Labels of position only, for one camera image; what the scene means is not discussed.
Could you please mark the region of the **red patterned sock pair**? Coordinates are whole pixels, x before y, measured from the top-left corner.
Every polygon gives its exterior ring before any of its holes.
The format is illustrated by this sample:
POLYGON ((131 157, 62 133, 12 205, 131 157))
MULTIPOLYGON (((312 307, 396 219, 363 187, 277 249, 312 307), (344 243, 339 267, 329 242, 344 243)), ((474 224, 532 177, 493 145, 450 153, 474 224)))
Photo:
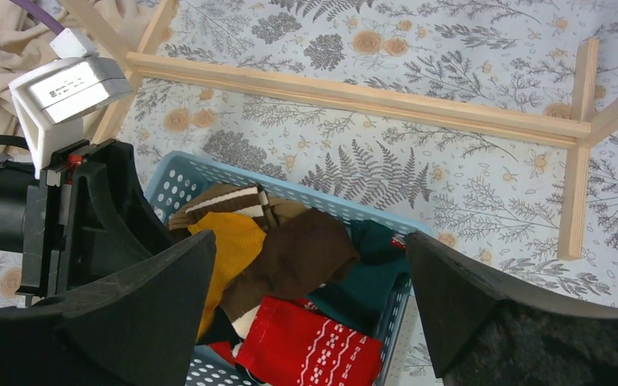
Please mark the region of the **red patterned sock pair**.
POLYGON ((210 347, 259 384, 373 385, 382 368, 381 341, 271 297, 240 343, 210 347))

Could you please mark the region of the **mustard yellow sock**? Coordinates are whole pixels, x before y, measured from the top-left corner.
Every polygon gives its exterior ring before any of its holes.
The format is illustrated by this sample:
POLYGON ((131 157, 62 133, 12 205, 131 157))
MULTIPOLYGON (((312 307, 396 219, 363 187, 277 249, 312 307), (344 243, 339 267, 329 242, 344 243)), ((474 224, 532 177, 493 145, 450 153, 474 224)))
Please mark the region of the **mustard yellow sock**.
POLYGON ((226 212, 210 212, 187 230, 192 235, 211 231, 216 238, 215 264, 197 333, 201 338, 212 325, 215 309, 229 283, 261 252, 266 233, 252 218, 226 212))

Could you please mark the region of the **light blue plastic basket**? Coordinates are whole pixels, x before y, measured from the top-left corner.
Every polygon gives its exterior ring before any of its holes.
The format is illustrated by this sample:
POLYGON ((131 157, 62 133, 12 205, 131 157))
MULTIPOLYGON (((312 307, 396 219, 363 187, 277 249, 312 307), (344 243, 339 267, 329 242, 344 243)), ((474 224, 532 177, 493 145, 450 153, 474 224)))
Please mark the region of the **light blue plastic basket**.
MULTIPOLYGON (((188 203, 199 196, 211 195, 214 191, 221 190, 224 185, 239 187, 254 183, 265 191, 270 209, 279 224, 314 207, 335 216, 347 226, 366 220, 378 223, 392 230, 396 241, 403 240, 406 234, 417 230, 430 232, 427 225, 406 217, 180 151, 169 153, 158 164, 147 184, 145 196, 158 218, 169 223, 175 215, 185 211, 188 203)), ((372 332, 374 337, 383 343, 382 369, 375 383, 388 385, 403 363, 402 355, 396 352, 402 324, 409 323, 419 327, 420 322, 415 319, 416 313, 412 310, 410 296, 413 286, 407 271, 393 274, 389 278, 375 277, 373 282, 380 286, 373 299, 378 301, 381 307, 377 311, 378 320, 373 324, 372 332)))

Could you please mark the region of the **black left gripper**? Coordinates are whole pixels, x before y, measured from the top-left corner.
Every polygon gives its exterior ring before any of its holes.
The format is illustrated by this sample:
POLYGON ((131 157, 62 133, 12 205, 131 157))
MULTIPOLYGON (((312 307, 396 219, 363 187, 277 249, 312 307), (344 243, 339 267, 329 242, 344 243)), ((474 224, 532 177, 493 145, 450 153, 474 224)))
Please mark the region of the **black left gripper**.
MULTIPOLYGON (((0 134, 0 146, 26 150, 0 134)), ((22 253, 19 294, 45 298, 147 260, 175 242, 148 203, 131 144, 86 140, 32 161, 0 152, 0 250, 22 253)))

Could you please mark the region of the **brown striped sock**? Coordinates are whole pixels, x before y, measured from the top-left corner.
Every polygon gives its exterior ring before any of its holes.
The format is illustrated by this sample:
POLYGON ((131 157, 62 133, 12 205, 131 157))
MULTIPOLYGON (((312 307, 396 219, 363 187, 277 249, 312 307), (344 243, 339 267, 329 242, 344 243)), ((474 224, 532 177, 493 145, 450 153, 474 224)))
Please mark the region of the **brown striped sock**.
POLYGON ((308 211, 309 207, 267 193, 259 184, 237 187, 215 183, 180 208, 167 222, 171 232, 185 232, 212 212, 247 216, 265 232, 308 211))

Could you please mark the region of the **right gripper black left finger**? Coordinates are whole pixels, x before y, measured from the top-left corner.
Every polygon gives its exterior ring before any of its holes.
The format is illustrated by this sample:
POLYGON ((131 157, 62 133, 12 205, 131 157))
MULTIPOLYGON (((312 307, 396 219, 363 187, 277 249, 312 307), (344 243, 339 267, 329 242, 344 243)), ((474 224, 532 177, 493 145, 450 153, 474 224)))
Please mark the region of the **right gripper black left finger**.
POLYGON ((0 308, 0 385, 182 385, 216 257, 199 232, 27 308, 0 308))

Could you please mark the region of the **dark teal sock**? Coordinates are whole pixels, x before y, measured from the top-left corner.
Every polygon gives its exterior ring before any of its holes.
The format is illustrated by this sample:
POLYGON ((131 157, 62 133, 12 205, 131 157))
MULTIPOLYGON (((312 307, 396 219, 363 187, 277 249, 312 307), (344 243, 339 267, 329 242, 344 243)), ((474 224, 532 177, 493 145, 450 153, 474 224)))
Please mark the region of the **dark teal sock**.
POLYGON ((351 222, 349 235, 360 260, 342 281, 328 282, 307 300, 327 317, 372 336, 393 288, 409 275, 405 237, 372 220, 351 222))

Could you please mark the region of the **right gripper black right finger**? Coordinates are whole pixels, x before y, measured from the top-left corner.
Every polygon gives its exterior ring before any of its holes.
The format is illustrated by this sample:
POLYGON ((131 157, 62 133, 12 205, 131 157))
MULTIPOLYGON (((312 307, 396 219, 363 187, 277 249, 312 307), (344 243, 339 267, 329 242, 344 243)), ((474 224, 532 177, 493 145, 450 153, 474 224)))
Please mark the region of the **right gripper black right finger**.
POLYGON ((618 385, 618 309, 532 285, 423 232, 406 237, 414 295, 445 385, 618 385))

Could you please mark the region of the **dark brown sock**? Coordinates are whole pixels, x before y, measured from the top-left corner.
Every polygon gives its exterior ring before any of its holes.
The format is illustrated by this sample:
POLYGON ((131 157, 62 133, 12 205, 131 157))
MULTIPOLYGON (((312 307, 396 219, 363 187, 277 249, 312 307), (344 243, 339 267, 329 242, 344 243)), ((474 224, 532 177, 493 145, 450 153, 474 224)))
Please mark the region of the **dark brown sock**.
POLYGON ((342 281, 359 260, 345 224, 310 209, 268 231, 259 255, 225 289, 220 307, 245 339, 264 297, 303 298, 342 281))

